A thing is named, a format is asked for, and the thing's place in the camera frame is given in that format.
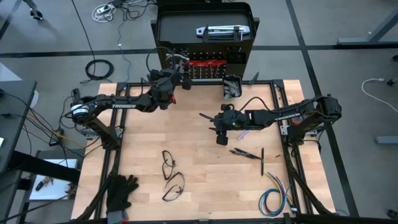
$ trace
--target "table leg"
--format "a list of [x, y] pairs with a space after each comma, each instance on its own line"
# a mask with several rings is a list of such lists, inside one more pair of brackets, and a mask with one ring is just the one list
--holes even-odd
[[62, 165], [47, 162], [34, 156], [14, 151], [8, 165], [10, 169], [20, 169], [57, 179], [67, 180], [74, 184], [79, 182], [80, 171]]

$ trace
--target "black pen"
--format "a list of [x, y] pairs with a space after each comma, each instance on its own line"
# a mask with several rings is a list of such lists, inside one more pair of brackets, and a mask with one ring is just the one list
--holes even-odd
[[261, 176], [264, 175], [264, 148], [261, 149]]
[[244, 157], [247, 157], [247, 158], [249, 158], [249, 159], [255, 159], [254, 157], [252, 157], [252, 156], [250, 156], [250, 155], [247, 155], [246, 153], [244, 153], [244, 152], [236, 152], [236, 151], [234, 151], [234, 150], [229, 150], [232, 154], [235, 154], [235, 155], [239, 155], [239, 156], [244, 156]]
[[251, 154], [251, 153], [249, 153], [249, 152], [243, 151], [242, 149], [238, 149], [238, 148], [234, 148], [234, 149], [237, 150], [238, 152], [242, 152], [242, 153], [248, 155], [248, 156], [249, 156], [248, 158], [251, 158], [251, 159], [261, 159], [260, 157], [255, 156], [255, 155], [253, 155], [253, 154]]

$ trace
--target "red component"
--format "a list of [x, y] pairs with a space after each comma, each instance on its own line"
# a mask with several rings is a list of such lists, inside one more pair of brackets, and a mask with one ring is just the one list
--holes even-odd
[[209, 66], [206, 62], [200, 62], [195, 64], [196, 67], [206, 67]]
[[173, 103], [173, 104], [176, 104], [176, 103], [177, 103], [177, 101], [175, 100], [175, 96], [172, 96], [172, 103]]
[[206, 62], [208, 65], [214, 65], [214, 63], [216, 63], [217, 61], [218, 61], [217, 59], [210, 59], [210, 60], [207, 60]]
[[220, 66], [220, 65], [225, 65], [226, 60], [218, 60], [212, 64], [212, 66]]
[[198, 61], [198, 60], [191, 60], [191, 61], [188, 62], [189, 65], [193, 65], [193, 66], [195, 66], [196, 63], [200, 63], [200, 61]]

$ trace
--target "concrete floor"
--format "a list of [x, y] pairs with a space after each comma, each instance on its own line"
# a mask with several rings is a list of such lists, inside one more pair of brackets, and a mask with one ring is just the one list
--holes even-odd
[[[0, 26], [9, 16], [16, 0], [0, 2]], [[29, 8], [22, 3], [13, 14], [9, 27], [0, 40], [0, 62], [22, 79], [36, 80], [40, 93], [35, 107], [54, 126], [58, 123], [61, 104], [73, 88], [82, 95], [95, 95], [101, 82], [79, 84], [86, 80], [84, 68], [91, 56], [1, 58], [2, 53], [63, 52], [89, 50], [84, 32], [75, 16], [72, 2], [68, 0], [35, 0], [46, 21], [37, 22], [29, 17]], [[99, 24], [91, 19], [97, 5], [108, 0], [76, 1], [76, 6], [87, 29], [94, 50], [117, 50], [117, 28], [121, 13], [113, 21]], [[286, 2], [281, 0], [247, 0], [254, 16], [261, 23], [254, 45], [298, 45]], [[307, 45], [333, 45], [339, 37], [361, 37], [372, 31], [395, 7], [397, 1], [389, 0], [292, 0], [298, 23]], [[156, 18], [157, 9], [150, 6], [145, 15], [125, 23], [122, 29], [124, 49], [149, 49], [154, 40], [149, 22]], [[384, 40], [398, 40], [398, 30], [393, 28]], [[368, 78], [396, 77], [398, 64], [391, 57], [396, 49], [376, 50], [311, 50], [309, 51], [315, 73], [323, 94], [331, 93], [343, 107], [343, 117], [334, 124], [336, 138], [345, 163], [359, 213], [363, 217], [387, 218], [389, 208], [398, 209], [398, 196], [391, 192], [398, 184], [395, 146], [380, 146], [373, 142], [378, 135], [398, 135], [395, 112], [388, 106], [371, 99], [361, 91], [363, 80]], [[132, 62], [130, 82], [138, 82], [146, 75], [146, 54], [130, 54]], [[126, 79], [127, 62], [120, 55], [102, 55], [112, 62], [115, 71], [110, 79]], [[150, 58], [151, 67], [160, 68], [156, 55]], [[98, 65], [97, 74], [106, 72]], [[307, 98], [314, 95], [305, 62], [299, 50], [252, 51], [244, 79], [251, 79], [260, 71], [260, 79], [299, 79]], [[366, 89], [379, 98], [398, 106], [398, 86], [368, 83]], [[66, 135], [84, 144], [80, 134], [66, 130]], [[55, 150], [38, 139], [32, 139], [34, 151]], [[348, 211], [343, 197], [336, 167], [331, 156], [326, 134], [322, 136], [322, 159], [335, 207]], [[29, 152], [25, 134], [21, 134], [18, 150]], [[11, 215], [18, 212], [21, 194]], [[70, 218], [73, 202], [63, 201], [28, 214], [32, 223], [65, 222]]]

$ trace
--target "wooden table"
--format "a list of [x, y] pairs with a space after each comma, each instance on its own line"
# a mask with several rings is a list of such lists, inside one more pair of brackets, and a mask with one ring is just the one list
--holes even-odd
[[[303, 100], [298, 80], [285, 80], [284, 84], [289, 104]], [[115, 88], [115, 84], [102, 84], [99, 93], [110, 95], [115, 93]], [[131, 95], [138, 95], [140, 91], [139, 87], [131, 88]], [[260, 96], [269, 108], [274, 108], [269, 85], [244, 85], [242, 97], [228, 102], [240, 108], [253, 96]], [[199, 113], [214, 116], [220, 112], [220, 105], [224, 103], [221, 85], [192, 86], [190, 91], [177, 87], [175, 97], [177, 104], [170, 105], [168, 110], [156, 110], [153, 113], [130, 110], [127, 113], [119, 173], [137, 176], [140, 185], [129, 196], [132, 202], [127, 209], [129, 219], [262, 218], [257, 207], [259, 197], [266, 190], [274, 188], [274, 183], [266, 176], [261, 177], [259, 160], [236, 156], [229, 150], [238, 147], [261, 156], [261, 148], [264, 147], [264, 172], [278, 176], [288, 186], [277, 123], [262, 131], [251, 131], [241, 141], [236, 138], [242, 131], [228, 131], [229, 144], [220, 146], [216, 144], [215, 132], [208, 129], [212, 123], [199, 116]], [[254, 100], [246, 109], [263, 109], [263, 106], [260, 101]], [[98, 117], [109, 124], [111, 110], [102, 112]], [[173, 202], [161, 199], [166, 191], [166, 181], [162, 175], [163, 150], [171, 152], [177, 165], [175, 170], [185, 176], [184, 193]], [[72, 218], [84, 211], [98, 190], [104, 153], [104, 150], [98, 149], [84, 160]], [[333, 201], [317, 144], [305, 142], [300, 147], [300, 153], [308, 186], [333, 212]], [[297, 190], [301, 208], [305, 211], [298, 185]], [[271, 194], [268, 205], [271, 209], [277, 208], [279, 195]], [[285, 212], [290, 212], [289, 206], [286, 206]]]

